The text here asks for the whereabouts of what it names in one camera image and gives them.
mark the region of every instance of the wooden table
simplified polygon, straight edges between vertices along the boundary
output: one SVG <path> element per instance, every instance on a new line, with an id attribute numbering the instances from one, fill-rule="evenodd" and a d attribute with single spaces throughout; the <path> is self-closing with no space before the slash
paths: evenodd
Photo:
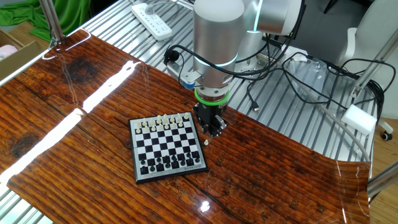
<path id="1" fill-rule="evenodd" d="M 138 61 L 79 30 L 0 88 L 0 172 L 47 147 L 8 186 L 55 223 L 369 223 L 370 163 L 326 158 L 232 109 L 203 146 L 208 172 L 137 185 L 127 121 L 196 101 L 139 63 L 86 113 L 128 60 Z M 86 114 L 74 125 L 77 108 Z"/>

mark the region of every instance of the white cable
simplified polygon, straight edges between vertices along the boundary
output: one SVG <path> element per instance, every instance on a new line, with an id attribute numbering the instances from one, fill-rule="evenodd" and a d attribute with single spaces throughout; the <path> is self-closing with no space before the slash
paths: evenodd
<path id="1" fill-rule="evenodd" d="M 318 99 L 312 95 L 312 93 L 300 82 L 296 81 L 296 79 L 293 78 L 293 80 L 297 83 L 297 85 L 311 98 L 312 101 L 314 102 L 319 102 Z M 365 148 L 362 146 L 361 142 L 355 137 L 355 135 L 353 133 L 351 133 L 351 131 L 349 131 L 349 129 L 341 122 L 340 119 L 338 119 L 335 115 L 333 115 L 325 106 L 323 106 L 322 104 L 317 104 L 317 106 L 323 110 L 323 112 L 325 112 L 338 126 L 340 126 L 343 131 L 345 131 L 348 136 L 355 142 L 355 144 L 359 147 L 359 150 L 361 150 L 362 155 L 365 158 L 366 162 L 370 162 L 371 159 L 369 158 Z"/>

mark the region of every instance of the cardboard box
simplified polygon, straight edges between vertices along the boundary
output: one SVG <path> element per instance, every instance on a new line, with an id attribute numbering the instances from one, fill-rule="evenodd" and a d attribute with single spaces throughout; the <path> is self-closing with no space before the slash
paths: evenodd
<path id="1" fill-rule="evenodd" d="M 0 80 L 3 80 L 43 52 L 36 41 L 24 46 L 18 40 L 0 29 L 0 47 L 4 45 L 13 45 L 18 51 L 0 61 Z"/>

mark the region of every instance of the green cloth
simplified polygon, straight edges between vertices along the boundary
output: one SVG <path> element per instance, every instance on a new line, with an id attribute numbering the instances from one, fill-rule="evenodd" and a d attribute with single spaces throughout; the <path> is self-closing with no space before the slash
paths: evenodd
<path id="1" fill-rule="evenodd" d="M 88 20 L 91 0 L 53 0 L 55 12 L 65 35 Z M 30 21 L 36 28 L 29 31 L 50 42 L 50 31 L 39 0 L 26 0 L 0 7 L 0 26 L 12 26 Z"/>

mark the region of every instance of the chess piece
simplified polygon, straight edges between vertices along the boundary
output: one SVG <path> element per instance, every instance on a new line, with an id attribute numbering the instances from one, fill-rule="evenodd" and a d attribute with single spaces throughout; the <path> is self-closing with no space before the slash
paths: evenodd
<path id="1" fill-rule="evenodd" d="M 149 121 L 149 126 L 153 126 L 153 125 L 155 125 L 155 121 L 153 118 L 151 118 Z"/>
<path id="2" fill-rule="evenodd" d="M 180 122 L 180 121 L 182 121 L 182 118 L 181 118 L 180 113 L 178 113 L 178 114 L 177 114 L 177 122 Z"/>
<path id="3" fill-rule="evenodd" d="M 157 115 L 157 124 L 161 124 L 162 123 L 162 116 L 161 115 Z"/>

